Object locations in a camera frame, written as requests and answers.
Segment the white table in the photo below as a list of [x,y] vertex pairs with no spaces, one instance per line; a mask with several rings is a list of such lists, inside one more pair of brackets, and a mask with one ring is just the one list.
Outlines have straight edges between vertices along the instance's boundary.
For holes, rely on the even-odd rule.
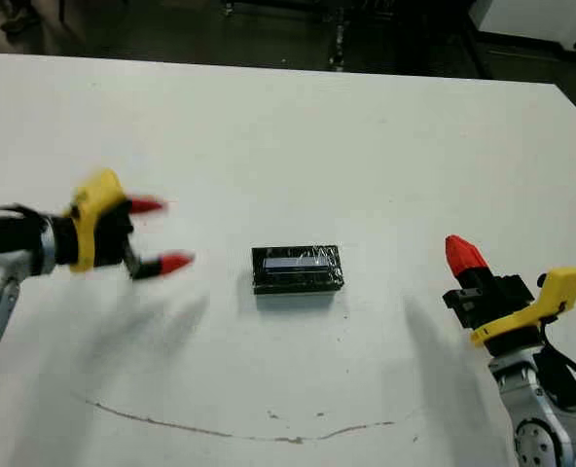
[[[514,465],[488,355],[441,299],[444,238],[535,293],[576,266],[556,87],[0,55],[0,203],[58,212],[100,166],[171,201],[139,250],[198,260],[23,284],[0,466]],[[341,247],[333,302],[257,302],[250,248],[309,243]],[[551,334],[576,359],[576,309]]]

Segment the brown line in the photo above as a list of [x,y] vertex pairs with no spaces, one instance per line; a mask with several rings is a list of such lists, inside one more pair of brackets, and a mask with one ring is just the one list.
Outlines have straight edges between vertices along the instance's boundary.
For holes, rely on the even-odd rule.
[[346,428],[343,428],[342,430],[333,431],[333,432],[331,432],[325,436],[319,436],[318,438],[316,438],[316,440],[324,441],[324,440],[328,440],[329,438],[333,438],[334,436],[348,433],[350,431],[365,430],[367,428],[373,428],[375,426],[389,426],[389,425],[393,425],[393,424],[394,424],[393,421],[378,421],[377,423],[369,423],[368,425],[347,426]]
[[[377,426],[390,426],[390,425],[395,424],[394,421],[378,421],[375,423],[347,426],[346,428],[332,431],[331,433],[328,433],[328,434],[322,435],[322,436],[317,436],[317,437],[296,436],[294,438],[287,438],[287,437],[268,438],[268,437],[261,437],[261,436],[239,436],[239,435],[235,435],[232,433],[224,433],[222,431],[206,430],[204,428],[196,428],[195,426],[181,425],[179,423],[173,423],[173,422],[169,422],[169,421],[154,420],[154,419],[150,418],[149,416],[143,417],[143,416],[139,416],[139,415],[134,415],[132,413],[121,412],[121,411],[118,411],[116,409],[112,409],[110,407],[104,406],[104,405],[100,404],[99,402],[90,401],[89,399],[84,399],[84,398],[81,398],[81,399],[83,400],[83,402],[85,402],[85,404],[88,404],[88,405],[93,406],[97,409],[100,409],[101,411],[105,411],[107,413],[110,413],[110,414],[113,414],[116,416],[120,416],[122,418],[127,418],[128,420],[141,421],[143,423],[150,423],[152,425],[164,426],[167,428],[175,428],[177,430],[189,431],[191,433],[197,433],[200,435],[217,436],[220,438],[236,438],[236,439],[240,439],[240,440],[258,441],[258,442],[264,442],[264,443],[275,442],[275,443],[289,443],[291,445],[302,445],[304,443],[304,441],[326,441],[326,440],[329,440],[330,438],[333,438],[333,437],[339,436],[339,435],[343,435],[343,434],[349,433],[351,431],[366,430],[368,428],[374,428]],[[416,411],[417,411],[417,409],[412,411],[411,413],[409,413],[403,420],[410,418]]]

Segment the black box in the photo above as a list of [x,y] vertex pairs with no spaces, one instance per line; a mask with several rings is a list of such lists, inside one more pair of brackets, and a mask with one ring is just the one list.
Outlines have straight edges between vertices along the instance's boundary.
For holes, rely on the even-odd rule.
[[256,295],[329,292],[344,285],[335,245],[252,248],[251,259]]

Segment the red fingertip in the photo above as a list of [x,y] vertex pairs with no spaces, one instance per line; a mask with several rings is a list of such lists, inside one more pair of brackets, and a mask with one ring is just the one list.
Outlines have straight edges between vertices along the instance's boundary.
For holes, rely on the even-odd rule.
[[193,255],[183,255],[182,253],[172,253],[161,256],[161,275],[169,274],[177,269],[183,268],[193,262]]
[[157,198],[129,198],[128,200],[130,201],[130,214],[142,214],[144,212],[166,209],[167,207],[164,201]]
[[478,248],[458,235],[446,237],[446,259],[454,277],[469,268],[488,268]]

